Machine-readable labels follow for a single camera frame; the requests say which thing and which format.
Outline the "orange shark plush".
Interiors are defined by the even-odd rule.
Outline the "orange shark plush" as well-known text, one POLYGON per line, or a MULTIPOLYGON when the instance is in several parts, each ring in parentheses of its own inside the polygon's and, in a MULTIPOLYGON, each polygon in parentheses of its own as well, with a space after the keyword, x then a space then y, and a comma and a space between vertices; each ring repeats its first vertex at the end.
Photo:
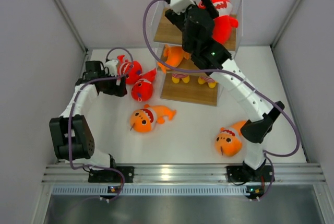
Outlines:
POLYGON ((151 132, 156 124, 164 124, 165 119, 173 120, 177 111, 164 105, 145 104, 143 108, 134 111, 129 119, 130 129, 138 133, 151 132))
POLYGON ((224 157, 235 156, 243 147, 241 128, 246 121, 238 121, 228 127, 220 128, 215 137, 214 147, 224 157))
POLYGON ((190 53, 185 52, 181 46, 164 45, 162 56, 166 58, 165 64, 177 68, 183 59, 189 60, 190 53))

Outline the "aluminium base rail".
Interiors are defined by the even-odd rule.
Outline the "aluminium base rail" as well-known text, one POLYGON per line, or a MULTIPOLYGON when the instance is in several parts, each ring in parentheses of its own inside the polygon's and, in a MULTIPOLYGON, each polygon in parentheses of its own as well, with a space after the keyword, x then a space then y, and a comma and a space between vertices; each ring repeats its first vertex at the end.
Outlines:
MULTIPOLYGON (((137 184, 227 184, 226 164, 133 164, 125 176, 137 184)), ((320 165, 316 163, 275 163, 275 182, 288 184, 324 184, 320 165)), ((43 184, 86 184, 88 172, 73 170, 68 164, 49 165, 42 177, 43 184)))

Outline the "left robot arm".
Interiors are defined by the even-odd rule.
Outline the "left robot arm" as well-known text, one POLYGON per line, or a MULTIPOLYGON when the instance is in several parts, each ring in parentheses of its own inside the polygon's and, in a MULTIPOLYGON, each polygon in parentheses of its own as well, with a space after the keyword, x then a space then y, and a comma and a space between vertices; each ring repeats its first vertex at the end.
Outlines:
POLYGON ((55 155, 59 160, 93 167, 107 182, 117 178, 118 169, 111 154, 100 151, 86 115, 98 95, 123 97, 127 94, 126 78, 120 77, 116 59, 102 63, 87 61, 85 71, 76 81, 74 94, 59 117, 49 121, 55 155))

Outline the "yellow striped plush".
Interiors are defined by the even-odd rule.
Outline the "yellow striped plush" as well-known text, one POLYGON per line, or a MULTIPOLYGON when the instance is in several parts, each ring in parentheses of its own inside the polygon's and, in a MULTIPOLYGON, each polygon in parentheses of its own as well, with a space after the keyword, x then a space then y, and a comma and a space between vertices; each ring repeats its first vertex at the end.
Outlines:
POLYGON ((174 84, 178 84, 181 80, 187 84, 190 81, 190 75, 173 73, 171 79, 174 84))
POLYGON ((200 85, 207 83, 210 89, 215 88, 217 85, 217 82, 209 76, 199 76, 197 82, 200 85))

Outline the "orange shark plush on shelf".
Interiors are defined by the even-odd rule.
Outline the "orange shark plush on shelf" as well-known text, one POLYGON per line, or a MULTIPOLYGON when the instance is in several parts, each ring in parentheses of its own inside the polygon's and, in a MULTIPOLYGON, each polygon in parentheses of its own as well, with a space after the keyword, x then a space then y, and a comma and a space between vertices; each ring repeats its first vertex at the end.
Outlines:
POLYGON ((183 59, 189 60, 190 53, 185 52, 181 46, 164 45, 162 56, 166 58, 165 64, 177 68, 183 59))

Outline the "red shark plush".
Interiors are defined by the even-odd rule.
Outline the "red shark plush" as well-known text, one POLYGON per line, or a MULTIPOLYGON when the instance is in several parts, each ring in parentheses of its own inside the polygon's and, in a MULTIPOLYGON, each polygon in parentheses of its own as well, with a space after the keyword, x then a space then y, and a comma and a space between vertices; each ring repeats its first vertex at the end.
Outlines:
POLYGON ((211 0, 219 13, 219 17, 214 19, 213 39, 224 45, 229 39, 232 28, 238 27, 238 20, 230 16, 232 3, 230 0, 211 0))
POLYGON ((148 101, 153 95, 153 82, 156 78, 157 70, 151 71, 139 76, 131 89, 131 97, 138 101, 148 101))
POLYGON ((142 66, 138 61, 130 61, 125 55, 119 55, 117 59, 120 65, 117 68, 119 75, 126 77, 126 84, 133 85, 142 76, 142 66))

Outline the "yellow striped plush left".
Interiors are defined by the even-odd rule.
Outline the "yellow striped plush left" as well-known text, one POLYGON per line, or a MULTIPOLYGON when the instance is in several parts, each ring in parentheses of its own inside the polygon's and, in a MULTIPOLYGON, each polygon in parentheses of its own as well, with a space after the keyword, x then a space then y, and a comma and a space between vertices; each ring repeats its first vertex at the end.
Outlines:
POLYGON ((173 73, 171 79, 174 84, 178 84, 181 80, 187 84, 190 81, 190 75, 173 73))

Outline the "yellow striped plush right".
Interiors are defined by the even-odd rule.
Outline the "yellow striped plush right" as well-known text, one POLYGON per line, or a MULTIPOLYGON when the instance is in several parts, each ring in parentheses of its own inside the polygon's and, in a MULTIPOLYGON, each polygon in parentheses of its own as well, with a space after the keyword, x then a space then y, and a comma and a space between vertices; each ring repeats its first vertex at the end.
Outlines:
POLYGON ((215 88, 217 85, 217 82, 209 76, 199 76, 197 82, 200 85, 207 83, 210 89, 215 88))

